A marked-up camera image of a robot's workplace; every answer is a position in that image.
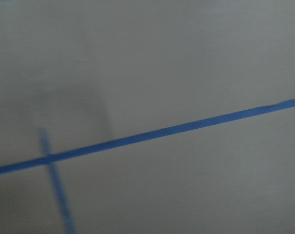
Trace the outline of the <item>blue tape strip lengthwise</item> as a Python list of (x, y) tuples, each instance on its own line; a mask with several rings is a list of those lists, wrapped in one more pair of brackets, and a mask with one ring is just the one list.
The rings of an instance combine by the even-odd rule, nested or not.
[(54, 165), (50, 158), (52, 157), (50, 150), (50, 143), (48, 134), (45, 129), (38, 130), (39, 141), (42, 149), (42, 153), (47, 162), (47, 171), (50, 177), (52, 188), (54, 190), (54, 194), (57, 200), (58, 208), (60, 210), (60, 214), (62, 217), (63, 225), (65, 228), (65, 232), (67, 234), (76, 234), (76, 229), (74, 226), (74, 221), (72, 218), (71, 211), (68, 206), (68, 201), (65, 195), (64, 188), (62, 186), (62, 182), (58, 173), (57, 167)]

